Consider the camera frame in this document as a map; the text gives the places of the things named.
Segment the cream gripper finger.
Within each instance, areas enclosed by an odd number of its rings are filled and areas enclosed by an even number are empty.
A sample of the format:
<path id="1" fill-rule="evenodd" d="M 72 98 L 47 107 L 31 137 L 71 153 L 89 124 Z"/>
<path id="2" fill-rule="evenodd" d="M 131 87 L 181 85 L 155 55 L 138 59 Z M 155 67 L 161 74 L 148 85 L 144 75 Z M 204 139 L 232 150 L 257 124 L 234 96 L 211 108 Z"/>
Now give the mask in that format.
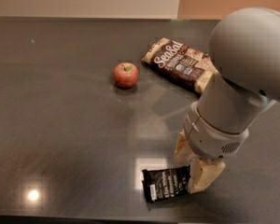
<path id="1" fill-rule="evenodd" d="M 223 172 L 225 162 L 194 156 L 189 168 L 188 193 L 193 194 L 206 190 Z"/>
<path id="2" fill-rule="evenodd" d="M 191 149 L 188 140 L 186 139 L 185 132 L 181 131 L 175 142 L 174 163 L 175 166 L 189 165 L 193 150 Z"/>

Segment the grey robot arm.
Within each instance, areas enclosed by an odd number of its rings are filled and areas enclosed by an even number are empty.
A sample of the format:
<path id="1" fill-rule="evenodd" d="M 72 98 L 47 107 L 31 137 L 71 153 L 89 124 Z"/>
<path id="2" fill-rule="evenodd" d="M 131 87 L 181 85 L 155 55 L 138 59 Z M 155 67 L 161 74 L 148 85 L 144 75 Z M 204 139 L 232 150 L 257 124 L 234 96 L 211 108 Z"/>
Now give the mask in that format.
<path id="1" fill-rule="evenodd" d="M 190 105 L 175 146 L 175 164 L 189 167 L 189 193 L 207 189 L 254 119 L 280 102 L 280 12 L 232 12 L 213 30 L 209 51 L 217 71 Z"/>

